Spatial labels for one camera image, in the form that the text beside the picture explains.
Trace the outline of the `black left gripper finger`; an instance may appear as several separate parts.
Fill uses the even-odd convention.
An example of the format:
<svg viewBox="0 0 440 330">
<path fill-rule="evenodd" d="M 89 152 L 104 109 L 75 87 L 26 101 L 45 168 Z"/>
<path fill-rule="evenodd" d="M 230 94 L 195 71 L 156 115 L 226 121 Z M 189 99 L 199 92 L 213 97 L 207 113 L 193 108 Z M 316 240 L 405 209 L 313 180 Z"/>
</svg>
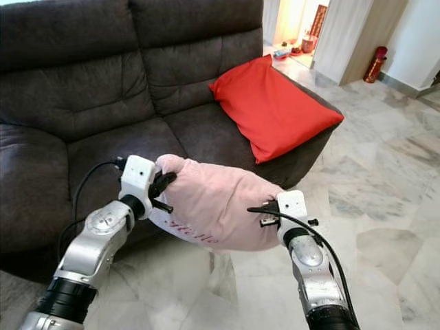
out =
<svg viewBox="0 0 440 330">
<path fill-rule="evenodd" d="M 178 173 L 174 173 L 174 172 L 156 173 L 151 183 L 151 197 L 157 198 L 158 196 L 162 195 L 163 192 L 166 191 L 168 186 L 172 184 L 174 180 L 177 179 L 177 176 Z"/>
</svg>

